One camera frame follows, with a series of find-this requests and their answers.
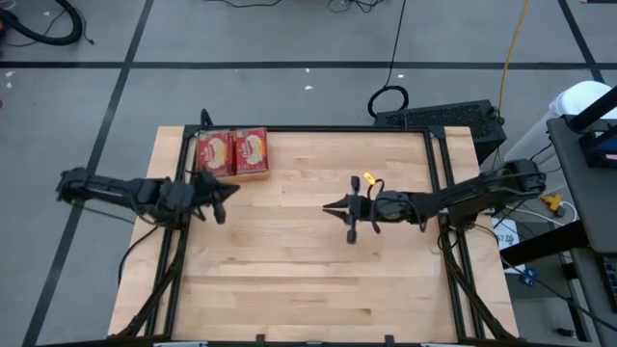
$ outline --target red snack box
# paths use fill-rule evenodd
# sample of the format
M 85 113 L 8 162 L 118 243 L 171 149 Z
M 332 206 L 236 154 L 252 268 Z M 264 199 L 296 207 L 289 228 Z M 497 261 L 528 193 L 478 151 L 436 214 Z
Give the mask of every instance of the red snack box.
M 268 139 L 265 128 L 243 129 L 235 132 L 235 160 L 237 174 L 268 171 Z
M 216 177 L 234 174 L 233 133 L 228 130 L 201 132 L 197 143 L 197 170 Z

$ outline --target gray floor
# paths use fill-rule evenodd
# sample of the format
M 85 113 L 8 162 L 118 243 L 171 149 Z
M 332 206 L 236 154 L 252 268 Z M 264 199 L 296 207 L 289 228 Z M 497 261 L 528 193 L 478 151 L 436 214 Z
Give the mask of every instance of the gray floor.
M 371 124 L 365 104 L 382 87 L 388 70 L 337 62 L 387 62 L 402 6 L 387 0 L 370 14 L 357 8 L 335 14 L 327 10 L 327 0 L 283 0 L 273 8 L 253 9 L 154 0 L 133 57 L 129 47 L 151 0 L 72 2 L 87 18 L 95 45 L 82 40 L 68 47 L 0 48 L 3 346 L 22 344 L 29 326 L 28 338 L 38 343 L 107 333 L 130 225 L 84 212 L 62 272 L 48 278 L 61 238 L 69 236 L 64 231 L 70 208 L 55 201 L 55 185 L 62 170 L 88 164 L 104 119 L 113 123 L 97 172 L 127 178 L 146 173 L 158 126 L 195 123 L 202 107 L 218 124 Z M 408 89 L 410 107 L 483 98 L 497 104 L 500 69 L 475 63 L 504 61 L 522 5 L 523 0 L 408 1 L 396 62 L 427 64 L 396 68 L 392 83 Z M 502 107 L 509 137 L 504 150 L 546 113 L 558 93 L 592 79 L 590 68 L 600 69 L 606 83 L 617 84 L 617 5 L 577 0 L 567 5 L 593 58 L 602 64 L 585 60 L 557 0 L 532 0 L 513 58 L 522 64 L 509 72 Z M 41 32 L 60 8 L 50 0 L 18 0 L 14 11 Z M 69 27 L 63 16 L 51 34 L 60 36 Z M 6 41 L 28 40 L 9 32 Z M 148 62 L 213 64 L 140 65 Z M 238 64 L 213 68 L 229 62 Z M 251 62 L 305 63 L 257 68 Z M 329 62 L 331 68 L 323 68 Z M 428 65 L 433 62 L 443 64 Z M 452 68 L 447 63 L 468 64 Z M 541 69 L 547 65 L 536 63 L 558 64 Z M 384 95 L 376 106 L 386 111 L 399 103 L 396 96 Z M 46 281 L 55 292 L 46 291 L 53 296 L 40 326 L 33 314 Z M 543 307 L 554 307 L 548 309 L 551 317 L 559 309 L 567 312 L 563 303 L 515 298 L 517 316 L 525 318 L 519 320 L 522 336 L 562 342 L 551 340 L 550 324 L 541 329 L 536 323 L 549 322 L 540 315 Z M 538 320 L 526 319 L 530 316 Z

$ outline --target floor tile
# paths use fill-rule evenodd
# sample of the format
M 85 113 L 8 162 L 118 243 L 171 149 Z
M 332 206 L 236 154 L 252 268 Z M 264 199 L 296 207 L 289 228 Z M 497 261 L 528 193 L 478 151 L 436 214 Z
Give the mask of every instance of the floor tile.
M 561 299 L 527 299 L 512 303 L 521 337 L 529 342 L 563 346 L 585 346 L 578 340 L 557 334 L 557 328 L 573 329 L 568 305 Z
M 86 17 L 87 35 L 94 45 L 81 39 L 67 46 L 37 43 L 27 47 L 2 46 L 2 60 L 26 62 L 122 62 L 144 6 L 144 0 L 75 0 L 71 4 Z M 13 12 L 30 29 L 43 33 L 50 21 L 62 12 L 52 1 L 19 0 Z M 72 29 L 70 17 L 63 14 L 52 27 L 49 36 L 61 37 Z M 31 40 L 9 30 L 4 42 L 22 44 Z
M 88 162 L 116 70 L 1 70 L 0 340 L 21 344 L 69 206 L 56 202 L 60 173 Z
M 397 61 L 504 62 L 523 0 L 410 0 Z M 556 1 L 531 0 L 513 62 L 584 62 Z
M 617 63 L 617 7 L 568 0 L 580 32 L 598 63 Z
M 235 9 L 222 2 L 157 0 L 135 61 L 388 61 L 401 2 L 364 14 L 327 1 Z
M 102 204 L 88 206 L 110 211 Z M 119 213 L 120 208 L 111 210 L 135 218 L 128 210 L 123 213 Z M 118 267 L 132 230 L 128 223 L 89 211 L 82 213 L 38 344 L 106 337 L 118 291 Z

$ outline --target black cable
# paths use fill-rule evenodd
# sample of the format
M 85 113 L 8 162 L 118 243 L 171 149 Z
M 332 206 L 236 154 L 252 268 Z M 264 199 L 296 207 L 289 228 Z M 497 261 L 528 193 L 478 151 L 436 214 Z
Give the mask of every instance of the black cable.
M 537 152 L 537 153 L 535 153 L 535 154 L 533 154 L 533 155 L 531 156 L 531 158 L 529 158 L 529 160 L 533 161 L 533 158 L 537 157 L 538 155 L 540 155 L 540 153 L 542 153 L 543 151 L 545 151 L 545 150 L 549 149 L 550 147 L 552 147 L 552 142 L 550 142 L 550 143 L 549 143 L 546 147 L 544 147 L 544 148 L 542 148 L 542 149 L 538 150 L 538 152 Z
M 503 217 L 501 217 L 501 219 L 499 221 L 497 221 L 497 224 L 495 224 L 493 227 L 497 227 L 501 224 L 501 222 L 503 222 L 503 220 L 505 220 L 506 218 L 510 217 L 510 214 L 514 211 L 516 211 L 519 207 L 521 207 L 521 205 L 523 204 L 524 200 L 522 200 L 521 202 L 519 202 L 518 205 L 516 205 L 514 207 L 514 209 L 511 209 L 510 211 L 508 211 L 507 213 L 503 214 Z
M 2 20 L 2 22 L 6 26 L 15 29 L 17 32 L 19 32 L 19 34 L 41 43 L 51 45 L 68 45 L 77 42 L 81 38 L 83 32 L 83 22 L 81 20 L 81 17 L 79 16 L 75 8 L 70 5 L 67 0 L 56 0 L 56 3 L 62 6 L 63 9 L 68 12 L 70 20 L 72 22 L 72 29 L 70 33 L 68 33 L 68 35 L 64 37 L 50 38 L 46 35 L 41 35 L 37 32 L 34 32 L 28 27 L 21 24 L 21 22 L 19 22 L 19 18 L 17 18 L 17 16 L 10 11 L 0 9 L 0 20 Z
M 394 50 L 392 51 L 392 58 L 389 61 L 388 80 L 386 80 L 386 84 L 384 85 L 384 87 L 382 87 L 379 91 L 375 92 L 375 94 L 372 95 L 368 99 L 368 104 L 366 105 L 368 114 L 375 120 L 377 119 L 377 114 L 375 114 L 375 110 L 373 110 L 373 103 L 375 102 L 375 99 L 384 92 L 398 91 L 403 95 L 403 104 L 401 105 L 401 107 L 398 108 L 398 111 L 406 110 L 407 106 L 409 106 L 409 93 L 407 93 L 407 90 L 401 86 L 389 86 L 388 85 L 389 79 L 392 76 L 394 58 L 396 57 L 396 48 L 398 47 L 398 37 L 401 34 L 401 26 L 403 24 L 403 15 L 405 14 L 405 5 L 407 5 L 407 0 L 403 0 L 403 6 L 401 7 L 401 15 L 398 18 L 398 28 L 396 29 L 396 40 L 394 40 Z
M 271 6 L 275 6 L 277 4 L 279 4 L 282 0 L 277 0 L 275 2 L 273 2 L 272 4 L 249 4 L 249 5 L 236 5 L 228 0 L 204 0 L 206 2 L 224 2 L 236 9 L 246 9 L 249 7 L 271 7 Z
M 79 14 L 82 22 L 84 23 L 84 30 L 82 31 L 82 36 L 84 37 L 84 40 L 86 40 L 89 44 L 94 45 L 94 40 L 90 39 L 88 37 L 88 34 L 86 33 L 86 27 L 88 25 L 88 22 L 86 21 L 86 17 L 81 13 L 81 11 L 79 11 L 79 9 L 74 8 L 75 11 Z M 60 12 L 60 14 L 56 15 L 51 22 L 49 22 L 49 26 L 47 26 L 47 29 L 45 29 L 45 32 L 42 34 L 43 36 L 46 36 L 49 31 L 51 31 L 51 28 L 54 26 L 54 23 L 56 22 L 56 19 L 60 18 L 63 14 L 65 14 L 67 12 L 67 10 L 63 10 L 62 12 Z M 31 42 L 28 43 L 22 43 L 22 44 L 13 44 L 13 43 L 4 43 L 7 46 L 11 46 L 11 47 L 27 47 L 33 44 L 37 44 L 39 43 L 36 40 L 33 40 Z
M 79 9 L 75 8 L 75 10 L 81 17 L 81 20 L 84 22 L 84 31 L 82 32 L 82 36 L 84 37 L 84 40 L 86 40 L 89 44 L 94 45 L 94 40 L 90 39 L 88 37 L 88 34 L 86 33 L 86 27 L 88 25 L 88 23 L 86 22 L 86 17 L 81 13 L 81 11 L 79 11 Z
M 78 208 L 81 208 L 81 209 L 86 210 L 86 211 L 89 211 L 89 212 L 93 212 L 93 213 L 99 214 L 99 215 L 101 215 L 101 216 L 105 216 L 105 217 L 108 217 L 108 218 L 111 218 L 111 219 L 115 219 L 115 220 L 123 221 L 123 222 L 129 223 L 129 224 L 131 224 L 131 225 L 135 225 L 135 222 L 133 222 L 133 221 L 131 221 L 131 220 L 127 219 L 127 218 L 124 218 L 124 217 L 121 217 L 121 216 L 117 216 L 117 215 L 115 215 L 115 214 L 111 214 L 111 213 L 107 213 L 107 212 L 99 211 L 99 210 L 97 210 L 97 209 L 90 208 L 90 207 L 86 207 L 86 206 L 77 206 L 77 205 L 75 205 L 75 204 L 72 204 L 72 206 L 74 206 L 74 207 L 78 207 Z
M 67 10 L 63 10 L 62 12 L 60 12 L 60 14 L 56 15 L 53 19 L 51 19 L 51 22 L 49 22 L 49 25 L 47 26 L 47 29 L 45 29 L 45 32 L 42 33 L 42 35 L 46 36 L 49 33 L 49 31 L 51 30 L 51 27 L 54 26 L 54 23 L 56 22 L 56 20 L 58 18 L 60 18 L 63 14 L 65 14 L 66 12 L 67 12 Z M 36 40 L 32 40 L 31 42 L 28 42 L 28 43 L 19 43 L 19 44 L 15 44 L 15 43 L 2 43 L 2 44 L 7 45 L 7 46 L 11 46 L 11 47 L 27 47 L 29 45 L 33 45 L 33 44 L 37 44 L 37 43 L 39 43 L 39 42 L 36 41 Z
M 516 267 L 512 266 L 512 264 L 510 264 L 507 260 L 505 260 L 503 257 L 501 258 L 501 261 L 503 261 L 504 264 L 508 265 L 511 269 L 514 269 L 516 272 L 518 272 L 519 274 L 525 276 L 528 279 L 534 280 L 536 282 L 538 282 L 540 285 L 542 285 L 543 287 L 545 287 L 549 292 L 551 292 L 552 294 L 554 294 L 557 298 L 565 301 L 569 306 L 574 307 L 576 309 L 578 309 L 579 311 L 585 313 L 589 318 L 591 318 L 591 320 L 593 320 L 594 322 L 598 323 L 598 324 L 602 324 L 603 326 L 609 328 L 610 330 L 617 332 L 617 327 L 609 324 L 608 322 L 606 322 L 605 320 L 603 320 L 602 318 L 596 316 L 595 314 L 591 313 L 590 311 L 588 311 L 587 309 L 581 307 L 579 304 L 575 303 L 574 301 L 564 297 L 563 295 L 557 293 L 556 290 L 552 289 L 551 287 L 549 287 L 548 285 L 546 285 L 545 283 L 543 283 L 542 281 L 538 280 L 537 278 L 530 278 L 528 274 L 526 274 L 524 271 L 521 271 L 519 269 L 517 269 Z
M 120 266 L 118 267 L 118 285 L 120 285 L 120 282 L 122 280 L 122 270 L 124 269 L 124 262 L 126 261 L 126 258 L 128 257 L 128 255 L 131 253 L 131 251 L 133 251 L 135 246 L 139 245 L 140 242 L 146 240 L 157 229 L 158 229 L 158 226 L 153 227 L 152 230 L 148 231 L 144 236 L 140 237 L 139 240 L 135 241 L 135 243 L 132 244 L 131 247 L 128 248 L 128 250 L 126 250 L 126 252 L 122 256 L 122 260 L 120 261 Z
M 341 4 L 343 4 L 343 6 L 340 9 L 333 8 L 332 4 L 334 3 L 334 1 L 339 1 Z M 344 13 L 344 12 L 349 11 L 352 5 L 356 4 L 362 12 L 370 13 L 371 11 L 373 11 L 375 6 L 381 4 L 382 2 L 384 2 L 384 0 L 375 0 L 374 2 L 371 2 L 371 3 L 365 3 L 360 0 L 330 0 L 328 1 L 327 7 L 328 7 L 328 10 L 330 10 L 330 12 L 332 13 Z
M 396 57 L 396 48 L 398 47 L 398 37 L 401 34 L 401 24 L 403 23 L 403 15 L 405 14 L 405 5 L 407 4 L 407 0 L 403 0 L 403 7 L 401 8 L 401 15 L 398 18 L 398 28 L 396 29 L 396 39 L 394 40 L 394 50 L 392 50 L 392 58 L 389 60 L 389 72 L 388 72 L 388 80 L 386 80 L 386 87 L 389 83 L 389 79 L 392 76 L 392 67 L 394 66 L 394 57 Z

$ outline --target yellow clip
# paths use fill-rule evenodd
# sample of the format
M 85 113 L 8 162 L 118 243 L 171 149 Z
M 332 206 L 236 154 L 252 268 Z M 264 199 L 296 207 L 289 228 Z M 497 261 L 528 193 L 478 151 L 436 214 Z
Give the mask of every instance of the yellow clip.
M 366 178 L 366 180 L 368 181 L 370 185 L 373 185 L 375 184 L 375 182 L 377 182 L 375 180 L 375 177 L 373 177 L 370 173 L 364 173 L 364 178 Z
M 561 194 L 555 194 L 554 197 L 541 196 L 540 199 L 542 199 L 542 201 L 544 201 L 549 206 L 549 210 L 551 210 L 552 212 L 556 212 L 557 209 L 559 209 L 559 203 L 561 202 L 563 197 L 561 196 Z

